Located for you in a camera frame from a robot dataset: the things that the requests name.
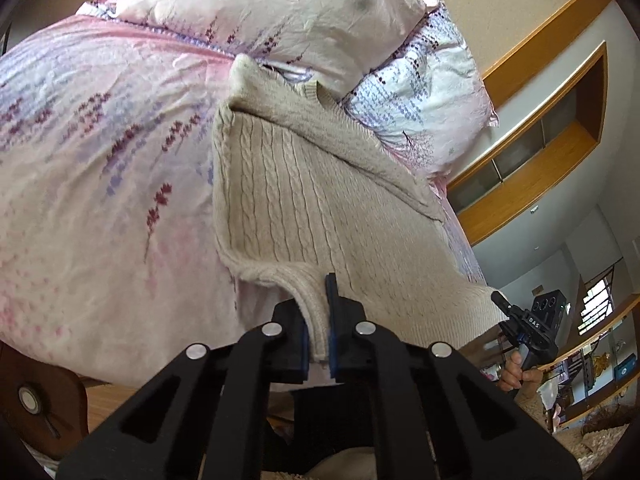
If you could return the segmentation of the person's right hand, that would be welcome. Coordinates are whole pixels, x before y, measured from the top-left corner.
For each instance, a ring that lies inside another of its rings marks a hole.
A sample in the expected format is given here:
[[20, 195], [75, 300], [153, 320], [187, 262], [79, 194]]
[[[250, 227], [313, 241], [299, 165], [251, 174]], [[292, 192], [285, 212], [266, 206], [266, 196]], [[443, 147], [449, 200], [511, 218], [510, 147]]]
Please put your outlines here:
[[544, 373], [537, 370], [536, 367], [530, 370], [523, 370], [522, 364], [524, 360], [521, 353], [514, 351], [506, 359], [506, 365], [503, 367], [500, 378], [498, 380], [498, 388], [503, 392], [522, 392], [526, 396], [532, 396], [542, 384]]

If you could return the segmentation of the beige sleeve right forearm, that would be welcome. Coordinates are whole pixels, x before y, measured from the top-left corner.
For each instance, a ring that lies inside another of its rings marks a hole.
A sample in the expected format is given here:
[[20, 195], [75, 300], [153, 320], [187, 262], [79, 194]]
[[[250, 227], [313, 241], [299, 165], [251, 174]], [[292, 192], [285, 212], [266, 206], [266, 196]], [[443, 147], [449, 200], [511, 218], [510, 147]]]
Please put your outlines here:
[[518, 390], [514, 398], [516, 405], [529, 415], [539, 426], [550, 432], [549, 411], [537, 390]]

